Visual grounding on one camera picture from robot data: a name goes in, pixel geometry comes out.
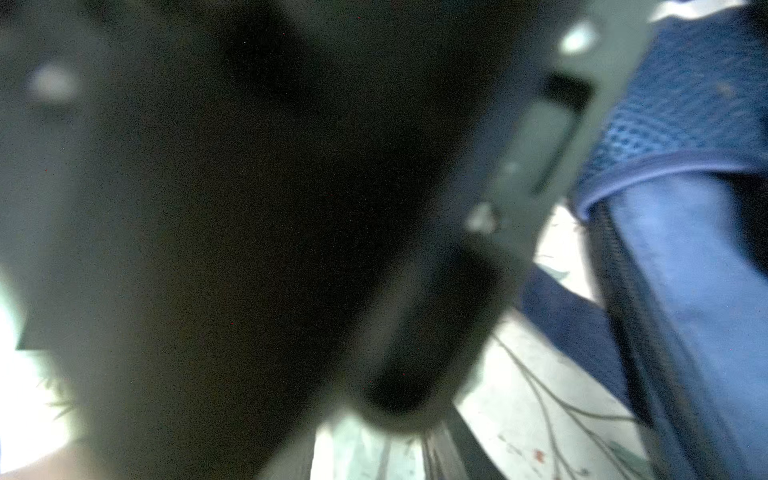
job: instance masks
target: dark blurry object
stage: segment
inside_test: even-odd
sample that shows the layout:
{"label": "dark blurry object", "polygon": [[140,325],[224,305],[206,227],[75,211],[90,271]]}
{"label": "dark blurry object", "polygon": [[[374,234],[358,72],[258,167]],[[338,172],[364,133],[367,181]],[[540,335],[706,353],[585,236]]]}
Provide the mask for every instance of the dark blurry object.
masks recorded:
{"label": "dark blurry object", "polygon": [[334,402],[440,419],[530,264],[464,220],[575,6],[9,9],[0,258],[90,445],[251,478]]}

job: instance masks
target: zipper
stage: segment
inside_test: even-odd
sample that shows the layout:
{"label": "zipper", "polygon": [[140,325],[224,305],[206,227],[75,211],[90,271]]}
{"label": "zipper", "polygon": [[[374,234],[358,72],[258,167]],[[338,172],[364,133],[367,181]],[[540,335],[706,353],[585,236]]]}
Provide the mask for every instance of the zipper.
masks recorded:
{"label": "zipper", "polygon": [[[625,352],[622,355],[639,358],[641,370],[650,377],[641,383],[645,389],[650,380],[666,390],[657,397],[670,424],[683,434],[677,439],[697,475],[701,478],[728,478],[720,455],[704,433],[694,407],[678,381],[678,374],[664,348],[658,321],[655,320],[661,318],[662,313],[652,307],[651,293],[642,286],[642,276],[616,231],[607,203],[602,201],[596,205],[594,213],[590,231],[599,236],[599,244],[592,256],[600,258],[599,267],[605,274],[602,281],[608,282],[603,290],[610,293],[610,302],[618,308],[619,314],[612,316],[621,325],[634,354]],[[635,362],[634,358],[629,360],[630,363]],[[649,402],[648,392],[645,392],[645,397]]]}

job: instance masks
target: blue mesh fabric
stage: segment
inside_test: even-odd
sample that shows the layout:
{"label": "blue mesh fabric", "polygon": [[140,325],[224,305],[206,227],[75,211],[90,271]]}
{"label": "blue mesh fabric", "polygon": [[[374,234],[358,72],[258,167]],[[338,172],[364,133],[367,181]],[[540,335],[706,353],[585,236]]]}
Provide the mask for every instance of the blue mesh fabric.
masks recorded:
{"label": "blue mesh fabric", "polygon": [[608,118],[575,188],[621,166],[678,151],[768,153],[765,35],[748,9],[668,20]]}

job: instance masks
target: blue fabric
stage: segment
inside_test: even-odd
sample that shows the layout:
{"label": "blue fabric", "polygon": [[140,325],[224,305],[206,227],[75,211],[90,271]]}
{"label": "blue fabric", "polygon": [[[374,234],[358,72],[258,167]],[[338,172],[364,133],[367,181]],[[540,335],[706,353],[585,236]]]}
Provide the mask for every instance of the blue fabric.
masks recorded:
{"label": "blue fabric", "polygon": [[566,290],[538,267],[523,287],[520,311],[554,346],[632,409],[627,377],[605,311]]}
{"label": "blue fabric", "polygon": [[731,478],[768,478],[768,279],[728,180],[678,174],[607,200],[668,349]]}
{"label": "blue fabric", "polygon": [[746,8],[666,21],[571,193],[574,213],[586,221],[599,200],[674,171],[765,170],[767,51]]}

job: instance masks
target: blue cloth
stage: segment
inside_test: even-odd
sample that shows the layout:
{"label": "blue cloth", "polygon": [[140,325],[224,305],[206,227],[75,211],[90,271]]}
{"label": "blue cloth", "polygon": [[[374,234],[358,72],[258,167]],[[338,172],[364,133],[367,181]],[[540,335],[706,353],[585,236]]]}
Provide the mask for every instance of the blue cloth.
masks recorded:
{"label": "blue cloth", "polygon": [[520,311],[554,346],[632,408],[627,377],[605,311],[566,290],[538,267],[523,286]]}
{"label": "blue cloth", "polygon": [[618,310],[634,329],[626,351],[537,273],[524,293],[527,316],[625,404],[626,381],[606,378],[624,374],[614,354],[631,359],[673,478],[768,478],[768,277],[755,248],[768,217],[750,228],[744,192],[722,175],[768,177],[767,46],[749,9],[667,21],[571,192],[585,222],[607,205],[621,253],[601,273],[624,277],[611,295],[639,286]]}
{"label": "blue cloth", "polygon": [[666,174],[765,171],[767,51],[746,8],[667,20],[571,193],[574,213],[586,221],[599,200]]}
{"label": "blue cloth", "polygon": [[607,202],[705,435],[731,478],[768,478],[768,278],[731,183],[670,175]]}

